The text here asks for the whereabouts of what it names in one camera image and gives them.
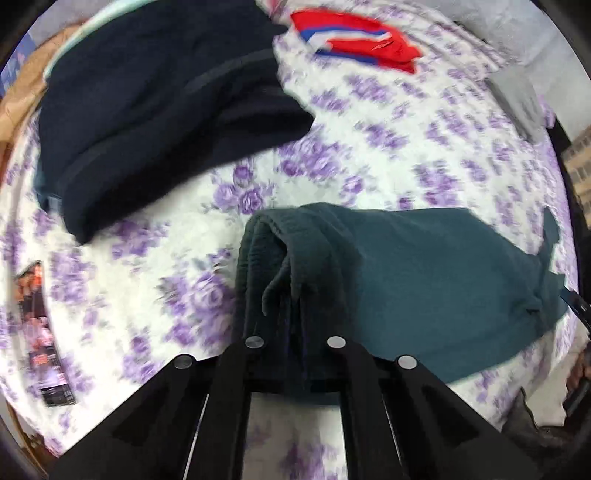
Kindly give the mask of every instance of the bed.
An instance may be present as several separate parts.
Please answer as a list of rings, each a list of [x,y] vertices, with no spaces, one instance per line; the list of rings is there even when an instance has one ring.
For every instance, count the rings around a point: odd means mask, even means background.
[[[281,20],[319,4],[290,1]],[[56,455],[179,353],[203,359],[224,349],[242,232],[262,208],[311,202],[385,210],[467,207],[533,253],[549,205],[561,230],[553,270],[577,289],[569,207],[550,140],[535,147],[522,141],[483,82],[506,60],[442,14],[412,2],[322,5],[398,27],[424,54],[417,73],[317,57],[290,29],[275,39],[278,74],[313,111],[310,133],[187,180],[89,245],[76,245],[61,220],[38,207],[37,117],[26,126],[0,189],[0,386]],[[547,106],[545,113],[550,125]],[[16,334],[12,282],[35,260],[43,262],[46,302],[77,400],[72,406],[43,404]],[[515,358],[451,387],[500,427],[519,388],[532,390],[543,381],[568,352],[575,330],[576,318],[568,313]],[[255,397],[243,475],[345,478],[338,407]]]

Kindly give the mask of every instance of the tan blanket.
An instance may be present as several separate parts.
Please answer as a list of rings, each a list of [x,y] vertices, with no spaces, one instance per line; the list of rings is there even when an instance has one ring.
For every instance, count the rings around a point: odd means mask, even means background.
[[[45,92],[43,70],[57,49],[78,30],[80,25],[66,27],[42,43],[27,58],[16,81],[0,101],[0,184],[4,181],[8,159],[21,127]]]

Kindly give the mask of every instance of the fabric fold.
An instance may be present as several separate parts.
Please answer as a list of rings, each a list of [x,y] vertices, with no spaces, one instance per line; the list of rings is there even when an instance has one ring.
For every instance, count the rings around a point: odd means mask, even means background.
[[[509,360],[566,312],[550,272],[558,226],[528,255],[467,209],[349,210],[316,203],[259,212],[236,276],[235,337],[275,338],[280,304],[314,368],[340,335],[378,357],[416,356],[445,382]]]

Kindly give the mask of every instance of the black metal frame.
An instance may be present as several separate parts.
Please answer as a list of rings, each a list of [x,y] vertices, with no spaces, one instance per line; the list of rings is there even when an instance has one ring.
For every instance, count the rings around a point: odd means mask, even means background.
[[[540,477],[529,457],[414,358],[385,361],[340,343],[327,345],[325,374],[308,385],[340,394],[350,480]],[[204,361],[176,357],[66,452],[50,479],[239,479],[251,393],[284,390],[273,358],[268,345],[252,348],[252,338]]]

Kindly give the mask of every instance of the light blue cloth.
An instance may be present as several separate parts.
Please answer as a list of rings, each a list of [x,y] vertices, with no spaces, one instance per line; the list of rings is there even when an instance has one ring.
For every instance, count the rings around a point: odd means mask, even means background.
[[[26,34],[10,55],[4,69],[0,72],[0,97],[6,95],[8,88],[17,79],[27,57],[35,51],[37,44]]]
[[[76,31],[76,33],[74,33],[56,52],[49,64],[47,64],[47,67],[45,67],[45,71],[43,71],[43,79],[47,81],[47,79],[51,76],[53,67],[60,60],[60,58],[62,58],[68,51],[78,45],[92,32],[98,30],[100,27],[107,24],[111,20],[114,20],[115,18],[121,17],[126,13],[137,10],[144,5],[155,1],[156,0],[116,0],[115,2],[102,8],[96,13],[96,15],[94,15],[90,20],[82,25],[78,31]]]

